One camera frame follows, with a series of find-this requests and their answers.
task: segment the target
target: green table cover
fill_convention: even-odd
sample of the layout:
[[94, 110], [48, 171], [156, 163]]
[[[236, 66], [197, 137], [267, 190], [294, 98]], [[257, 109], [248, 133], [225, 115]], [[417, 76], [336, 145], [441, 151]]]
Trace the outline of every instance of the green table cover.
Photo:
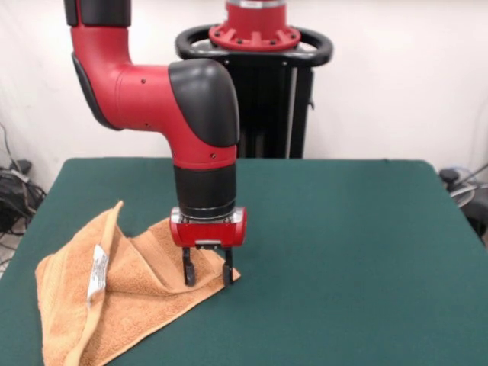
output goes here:
[[[0, 280], [0, 364], [42, 364], [34, 269], [124, 200], [135, 236], [176, 205], [169, 159], [73, 159]], [[115, 365], [485, 365], [488, 258], [432, 167], [242, 160], [242, 279]]]

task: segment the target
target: towel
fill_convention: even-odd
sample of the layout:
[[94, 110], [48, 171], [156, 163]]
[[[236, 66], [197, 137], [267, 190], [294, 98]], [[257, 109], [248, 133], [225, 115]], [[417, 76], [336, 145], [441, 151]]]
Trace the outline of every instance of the towel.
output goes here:
[[223, 288], [217, 253], [191, 250], [197, 283], [185, 286], [169, 220], [127, 238], [117, 225], [122, 205], [37, 266], [46, 366], [107, 364]]

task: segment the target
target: white wall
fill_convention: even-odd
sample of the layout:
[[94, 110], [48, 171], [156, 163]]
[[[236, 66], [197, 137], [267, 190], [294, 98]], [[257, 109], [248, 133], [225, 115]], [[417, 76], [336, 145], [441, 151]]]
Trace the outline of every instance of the white wall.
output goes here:
[[[136, 63], [176, 60], [188, 27], [224, 0], [133, 0]], [[290, 0], [289, 22], [320, 31], [334, 60], [316, 70], [306, 157], [488, 159], [488, 2]], [[0, 120], [16, 157], [49, 187], [73, 156], [167, 156], [164, 138], [99, 126], [70, 59], [62, 0], [0, 2]], [[54, 135], [62, 139], [54, 142]]]

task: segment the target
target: white label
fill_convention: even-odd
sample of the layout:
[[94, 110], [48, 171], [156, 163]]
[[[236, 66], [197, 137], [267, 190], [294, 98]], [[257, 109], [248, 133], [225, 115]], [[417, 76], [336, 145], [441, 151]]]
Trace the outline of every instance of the white label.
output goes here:
[[93, 251], [93, 266], [91, 267], [90, 284], [88, 285], [87, 303], [88, 308], [92, 305], [92, 297], [105, 289], [107, 277], [108, 255], [99, 244]]
[[262, 2], [241, 0], [241, 8], [262, 9]]

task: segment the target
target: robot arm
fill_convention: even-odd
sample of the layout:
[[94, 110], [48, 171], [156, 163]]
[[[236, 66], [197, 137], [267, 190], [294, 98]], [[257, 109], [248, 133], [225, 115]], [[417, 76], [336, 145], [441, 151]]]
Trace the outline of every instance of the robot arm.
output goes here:
[[[114, 130], [160, 132], [169, 142], [179, 202], [172, 233], [184, 247], [185, 280], [192, 285], [190, 247], [228, 249], [243, 241], [246, 215], [235, 208], [239, 117], [232, 79], [208, 59], [132, 64], [130, 0], [64, 2], [76, 73], [97, 121]], [[226, 256], [231, 262], [231, 253]], [[232, 282], [231, 263], [226, 270]]]

